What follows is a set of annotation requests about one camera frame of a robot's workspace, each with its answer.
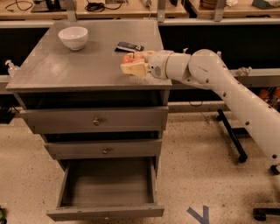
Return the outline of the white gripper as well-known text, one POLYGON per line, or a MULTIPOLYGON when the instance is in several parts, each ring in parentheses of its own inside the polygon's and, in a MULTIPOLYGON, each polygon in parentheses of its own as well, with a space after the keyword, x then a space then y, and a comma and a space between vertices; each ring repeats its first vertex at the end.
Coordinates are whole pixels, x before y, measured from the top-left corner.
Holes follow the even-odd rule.
MULTIPOLYGON (((124 58, 129 60, 147 60, 149 58, 150 73, 154 78, 181 81, 186 75, 191 55, 162 50, 129 52, 124 58)), ((144 62, 125 63, 121 64, 121 70, 124 74, 145 76, 148 72, 148 64, 144 62)))

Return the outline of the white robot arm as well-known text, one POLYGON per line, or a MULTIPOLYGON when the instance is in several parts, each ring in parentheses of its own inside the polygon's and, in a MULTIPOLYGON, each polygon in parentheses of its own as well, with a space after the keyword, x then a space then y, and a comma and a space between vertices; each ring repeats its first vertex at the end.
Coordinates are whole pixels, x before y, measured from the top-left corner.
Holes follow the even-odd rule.
POLYGON ((234 113, 272 165, 280 164, 280 113, 244 87, 216 52, 202 49, 194 54, 143 51, 126 54, 124 74, 179 81, 187 86, 214 91, 234 113))

